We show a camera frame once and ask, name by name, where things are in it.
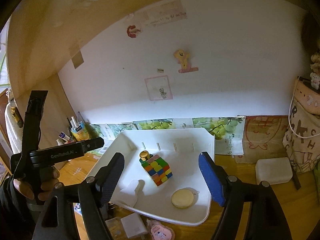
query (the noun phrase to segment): black sleeve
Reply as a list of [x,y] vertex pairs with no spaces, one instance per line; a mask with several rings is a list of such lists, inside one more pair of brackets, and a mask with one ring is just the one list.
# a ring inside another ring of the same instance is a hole
[[3,240],[30,240],[35,228],[26,199],[13,186],[12,176],[0,188],[0,225]]

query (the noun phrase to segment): wooden desk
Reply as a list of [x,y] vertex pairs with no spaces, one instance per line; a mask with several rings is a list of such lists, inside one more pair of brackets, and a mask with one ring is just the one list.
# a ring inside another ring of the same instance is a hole
[[[85,178],[97,157],[86,154],[84,157],[71,160],[60,170],[60,181],[65,185],[76,184]],[[229,175],[236,175],[243,182],[256,183],[255,164],[236,164],[231,156],[216,155],[216,164],[223,166]],[[298,174],[302,188],[296,190],[292,181],[284,184],[273,185],[272,188],[282,206],[287,218],[293,240],[306,240],[318,220],[320,219],[320,206],[318,204],[316,185],[313,172]],[[249,203],[244,205],[237,240],[243,239],[246,222],[249,215]],[[209,240],[219,222],[222,208],[212,202],[208,219],[198,227],[185,227],[164,223],[171,227],[176,233],[176,239]],[[124,217],[131,212],[118,208],[116,215]],[[82,217],[76,214],[81,240],[87,240]]]

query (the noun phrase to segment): white wall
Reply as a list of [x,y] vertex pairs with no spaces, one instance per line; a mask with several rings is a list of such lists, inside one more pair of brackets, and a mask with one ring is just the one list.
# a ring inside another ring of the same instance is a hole
[[[310,73],[300,42],[306,12],[284,0],[181,1],[188,19],[135,39],[122,19],[81,49],[80,67],[63,67],[74,111],[91,123],[287,114],[295,77]],[[178,48],[199,71],[178,73]],[[157,75],[169,76],[173,100],[149,100],[144,79]]]

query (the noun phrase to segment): white plastic tray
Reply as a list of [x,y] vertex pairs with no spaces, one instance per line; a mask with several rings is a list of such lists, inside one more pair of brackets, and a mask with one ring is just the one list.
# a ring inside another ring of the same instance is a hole
[[[142,150],[159,154],[172,170],[172,177],[159,187],[139,162]],[[214,159],[214,136],[204,128],[127,130],[118,135],[88,176],[94,176],[101,167],[108,165],[116,152],[120,152],[124,155],[125,166],[111,202],[156,220],[198,226],[207,219],[211,204],[211,194],[198,166],[198,157],[203,151]],[[138,193],[137,203],[131,208],[117,202],[116,195],[134,179],[143,180],[144,186]],[[171,203],[172,194],[181,188],[197,192],[190,208],[178,209]]]

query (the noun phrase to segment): white teddy bear toy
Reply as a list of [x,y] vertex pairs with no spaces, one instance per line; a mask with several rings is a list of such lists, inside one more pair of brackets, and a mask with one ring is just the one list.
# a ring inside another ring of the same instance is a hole
[[310,74],[310,77],[311,77],[311,86],[314,89],[318,90],[319,89],[319,85],[320,85],[320,75],[312,72]]

